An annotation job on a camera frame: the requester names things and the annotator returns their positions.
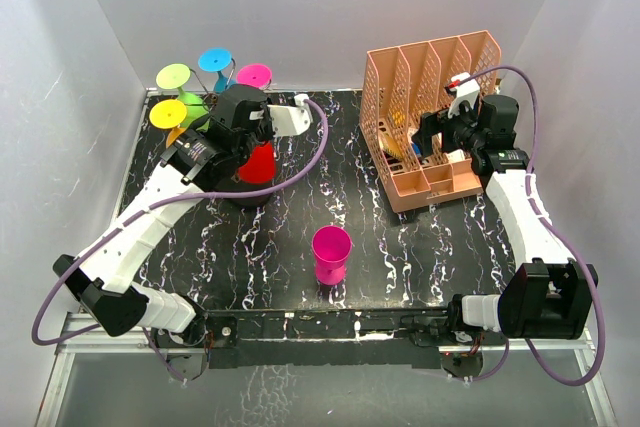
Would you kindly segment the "red wine glass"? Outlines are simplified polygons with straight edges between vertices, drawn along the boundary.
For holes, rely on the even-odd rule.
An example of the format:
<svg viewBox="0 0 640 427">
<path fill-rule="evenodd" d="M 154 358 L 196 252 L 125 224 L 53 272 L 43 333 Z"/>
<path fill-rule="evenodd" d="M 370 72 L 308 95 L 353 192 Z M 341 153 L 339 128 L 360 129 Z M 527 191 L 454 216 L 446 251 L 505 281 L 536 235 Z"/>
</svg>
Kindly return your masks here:
<svg viewBox="0 0 640 427">
<path fill-rule="evenodd" d="M 238 169 L 239 179 L 253 185 L 269 183 L 275 174 L 274 149 L 270 142 L 256 146 L 249 160 Z"/>
</svg>

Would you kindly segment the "magenta wine glass back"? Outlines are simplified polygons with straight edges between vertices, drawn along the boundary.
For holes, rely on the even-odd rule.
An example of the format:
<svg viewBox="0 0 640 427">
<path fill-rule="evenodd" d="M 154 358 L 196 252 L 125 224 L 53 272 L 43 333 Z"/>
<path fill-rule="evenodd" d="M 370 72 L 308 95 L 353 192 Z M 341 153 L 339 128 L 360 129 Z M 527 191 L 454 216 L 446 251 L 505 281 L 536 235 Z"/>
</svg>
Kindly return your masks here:
<svg viewBox="0 0 640 427">
<path fill-rule="evenodd" d="M 238 84 L 248 85 L 258 89 L 268 88 L 271 81 L 271 69 L 267 65 L 261 63 L 245 65 L 236 75 L 236 82 Z"/>
</svg>

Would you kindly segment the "blue wine glass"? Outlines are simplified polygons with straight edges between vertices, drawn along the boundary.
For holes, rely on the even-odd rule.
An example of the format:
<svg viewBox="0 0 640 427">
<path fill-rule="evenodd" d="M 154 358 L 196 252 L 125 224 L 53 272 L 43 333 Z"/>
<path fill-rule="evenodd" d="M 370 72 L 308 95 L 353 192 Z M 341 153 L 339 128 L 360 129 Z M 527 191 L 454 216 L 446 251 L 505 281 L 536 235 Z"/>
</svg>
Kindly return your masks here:
<svg viewBox="0 0 640 427">
<path fill-rule="evenodd" d="M 198 59 L 198 66 L 205 72 L 217 74 L 214 84 L 214 92 L 224 92 L 232 83 L 236 62 L 229 50 L 224 48 L 212 48 L 202 53 Z"/>
</svg>

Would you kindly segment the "orange wine glass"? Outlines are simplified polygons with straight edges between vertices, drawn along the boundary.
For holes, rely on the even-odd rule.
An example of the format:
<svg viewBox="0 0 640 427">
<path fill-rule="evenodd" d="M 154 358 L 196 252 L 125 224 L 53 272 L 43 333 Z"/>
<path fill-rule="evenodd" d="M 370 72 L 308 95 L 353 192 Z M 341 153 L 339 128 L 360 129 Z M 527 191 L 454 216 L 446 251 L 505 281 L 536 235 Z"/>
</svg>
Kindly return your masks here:
<svg viewBox="0 0 640 427">
<path fill-rule="evenodd" d="M 186 131 L 186 128 L 182 126 L 186 117 L 187 107 L 177 99 L 160 101 L 151 108 L 149 113 L 151 124 L 157 129 L 167 131 L 166 147 L 170 147 Z"/>
</svg>

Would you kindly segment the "green wine glass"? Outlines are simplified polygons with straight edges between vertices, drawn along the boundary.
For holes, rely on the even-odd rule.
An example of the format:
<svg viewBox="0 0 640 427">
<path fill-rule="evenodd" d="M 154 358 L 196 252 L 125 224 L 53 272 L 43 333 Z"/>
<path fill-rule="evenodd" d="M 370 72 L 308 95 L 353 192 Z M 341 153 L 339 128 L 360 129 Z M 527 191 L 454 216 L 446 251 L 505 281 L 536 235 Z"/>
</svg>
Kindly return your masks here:
<svg viewBox="0 0 640 427">
<path fill-rule="evenodd" d="M 169 64 L 156 75 L 156 84 L 160 89 L 178 91 L 175 100 L 181 102 L 185 110 L 184 118 L 176 125 L 181 128 L 189 128 L 194 121 L 208 113 L 204 100 L 197 94 L 184 89 L 191 76 L 192 69 L 183 63 Z"/>
</svg>

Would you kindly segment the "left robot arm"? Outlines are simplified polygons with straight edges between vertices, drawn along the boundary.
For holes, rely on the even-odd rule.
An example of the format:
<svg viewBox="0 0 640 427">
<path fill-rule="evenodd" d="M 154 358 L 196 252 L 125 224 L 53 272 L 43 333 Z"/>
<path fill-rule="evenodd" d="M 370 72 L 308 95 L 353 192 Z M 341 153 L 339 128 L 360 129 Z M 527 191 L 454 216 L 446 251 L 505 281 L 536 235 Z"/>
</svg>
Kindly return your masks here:
<svg viewBox="0 0 640 427">
<path fill-rule="evenodd" d="M 233 85 L 214 106 L 175 137 L 160 163 L 127 209 L 103 235 L 76 256 L 61 255 L 53 270 L 58 283 L 112 337 L 140 326 L 172 332 L 194 346 L 207 323 L 186 297 L 146 288 L 135 277 L 159 242 L 204 199 L 252 199 L 272 188 L 224 192 L 255 149 L 275 137 L 296 136 L 308 128 L 306 103 L 276 105 L 260 89 Z"/>
</svg>

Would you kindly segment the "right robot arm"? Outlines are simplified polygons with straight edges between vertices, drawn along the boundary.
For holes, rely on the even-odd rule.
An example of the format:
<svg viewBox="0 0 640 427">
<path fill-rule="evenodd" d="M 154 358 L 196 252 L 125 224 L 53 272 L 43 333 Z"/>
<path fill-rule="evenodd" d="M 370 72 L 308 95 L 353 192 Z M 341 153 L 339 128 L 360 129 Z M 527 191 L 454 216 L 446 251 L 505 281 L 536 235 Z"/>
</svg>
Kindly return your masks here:
<svg viewBox="0 0 640 427">
<path fill-rule="evenodd" d="M 508 338 L 576 339 L 592 305 L 589 290 L 597 283 L 593 267 L 580 268 L 577 259 L 547 229 L 549 222 L 528 172 L 527 153 L 515 147 L 517 101 L 491 94 L 473 108 L 464 102 L 458 113 L 425 113 L 411 137 L 420 153 L 433 151 L 441 138 L 445 153 L 462 150 L 473 172 L 496 207 L 517 267 L 501 294 L 457 295 L 449 304 L 447 335 L 466 344 L 481 329 Z"/>
</svg>

